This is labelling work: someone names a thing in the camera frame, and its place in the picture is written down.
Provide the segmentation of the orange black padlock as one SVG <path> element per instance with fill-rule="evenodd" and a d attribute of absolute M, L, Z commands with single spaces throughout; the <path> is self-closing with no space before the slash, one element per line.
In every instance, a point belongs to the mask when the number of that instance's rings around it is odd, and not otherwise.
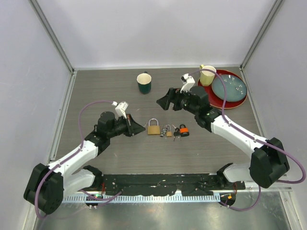
<path fill-rule="evenodd" d="M 180 130 L 180 136 L 181 136 L 181 137 L 187 137 L 187 136 L 189 136 L 189 130 L 188 130 L 188 128 L 186 127 L 185 124 L 181 124 L 181 125 L 179 126 L 179 130 Z"/>

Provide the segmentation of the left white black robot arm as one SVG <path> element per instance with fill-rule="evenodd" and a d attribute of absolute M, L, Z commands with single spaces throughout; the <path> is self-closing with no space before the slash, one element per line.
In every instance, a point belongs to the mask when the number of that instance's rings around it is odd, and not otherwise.
<path fill-rule="evenodd" d="M 97 191 L 102 185 L 102 172 L 88 161 L 98 157 L 119 135 L 133 137 L 145 131 L 130 114 L 116 118 L 113 112 L 103 112 L 94 129 L 70 153 L 48 165 L 38 164 L 31 173 L 24 199 L 49 215 L 56 211 L 64 198 L 89 188 Z"/>

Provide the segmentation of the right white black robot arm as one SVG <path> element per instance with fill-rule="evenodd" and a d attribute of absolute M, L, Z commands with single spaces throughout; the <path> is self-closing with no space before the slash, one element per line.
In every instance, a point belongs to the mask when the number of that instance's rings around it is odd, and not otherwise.
<path fill-rule="evenodd" d="M 225 138 L 249 156 L 250 163 L 229 163 L 219 170 L 216 182 L 220 188 L 228 189 L 239 181 L 254 181 L 262 188 L 269 188 L 289 171 L 280 140 L 268 140 L 240 126 L 234 127 L 234 123 L 220 110 L 210 106 L 209 96 L 203 87 L 194 86 L 189 92 L 169 88 L 167 94 L 156 102 L 164 110 L 173 104 L 174 111 L 183 109 L 192 113 L 200 127 Z"/>

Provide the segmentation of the small brass long-shackle padlock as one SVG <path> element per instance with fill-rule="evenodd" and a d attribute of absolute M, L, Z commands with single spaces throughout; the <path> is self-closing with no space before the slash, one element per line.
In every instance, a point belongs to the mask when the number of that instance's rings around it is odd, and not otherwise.
<path fill-rule="evenodd" d="M 171 126 L 170 125 L 166 125 L 166 136 L 167 137 L 172 137 L 172 131 L 171 131 Z"/>

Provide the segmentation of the keys with panda keychain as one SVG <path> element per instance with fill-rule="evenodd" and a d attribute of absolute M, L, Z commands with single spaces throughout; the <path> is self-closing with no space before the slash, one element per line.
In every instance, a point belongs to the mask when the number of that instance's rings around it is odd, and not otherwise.
<path fill-rule="evenodd" d="M 166 127 L 166 126 L 164 126 L 164 127 L 162 128 L 161 133 L 160 133 L 160 137 L 164 137 L 164 136 L 165 136 L 165 134 L 166 134 L 166 132 L 167 132 L 167 127 Z"/>

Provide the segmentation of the black-headed keys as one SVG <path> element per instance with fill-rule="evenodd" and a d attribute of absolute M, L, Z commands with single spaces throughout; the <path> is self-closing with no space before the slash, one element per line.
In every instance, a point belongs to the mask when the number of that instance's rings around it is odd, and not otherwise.
<path fill-rule="evenodd" d="M 180 139 L 181 138 L 181 133 L 180 133 L 180 128 L 179 127 L 176 127 L 174 125 L 172 125 L 173 128 L 174 128 L 174 133 L 173 133 L 173 136 L 174 136 L 174 140 L 176 138 Z"/>

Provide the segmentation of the large brass padlock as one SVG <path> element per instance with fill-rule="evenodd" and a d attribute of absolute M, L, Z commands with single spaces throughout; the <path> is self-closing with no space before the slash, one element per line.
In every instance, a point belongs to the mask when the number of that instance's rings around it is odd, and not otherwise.
<path fill-rule="evenodd" d="M 156 118 L 148 121 L 147 135 L 160 135 L 160 126 Z"/>

